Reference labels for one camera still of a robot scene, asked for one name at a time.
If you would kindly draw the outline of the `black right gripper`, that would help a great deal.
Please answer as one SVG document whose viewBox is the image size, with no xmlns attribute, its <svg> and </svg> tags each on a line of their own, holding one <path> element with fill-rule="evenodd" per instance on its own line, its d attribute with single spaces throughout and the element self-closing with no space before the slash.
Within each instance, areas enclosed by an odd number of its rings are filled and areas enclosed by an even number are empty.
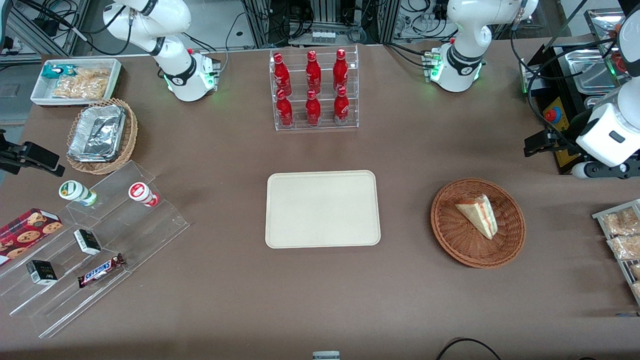
<svg viewBox="0 0 640 360">
<path fill-rule="evenodd" d="M 14 145 L 5 139 L 6 130 L 0 130 L 0 170 L 8 174 L 19 174 L 22 167 L 31 167 L 45 171 L 56 177 L 62 177 L 66 168 L 60 164 L 57 153 L 45 149 L 34 142 L 25 142 L 20 147 L 20 162 L 18 154 L 12 148 Z"/>
</svg>

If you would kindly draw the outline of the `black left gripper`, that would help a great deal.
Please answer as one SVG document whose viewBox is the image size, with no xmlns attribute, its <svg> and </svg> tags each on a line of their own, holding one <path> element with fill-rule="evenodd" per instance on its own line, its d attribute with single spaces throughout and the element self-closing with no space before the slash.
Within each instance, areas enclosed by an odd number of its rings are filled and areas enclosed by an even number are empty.
<svg viewBox="0 0 640 360">
<path fill-rule="evenodd" d="M 525 158 L 544 152 L 561 152 L 566 150 L 569 156 L 581 156 L 583 149 L 578 145 L 577 130 L 558 130 L 547 127 L 546 132 L 538 132 L 525 139 L 523 153 Z"/>
</svg>

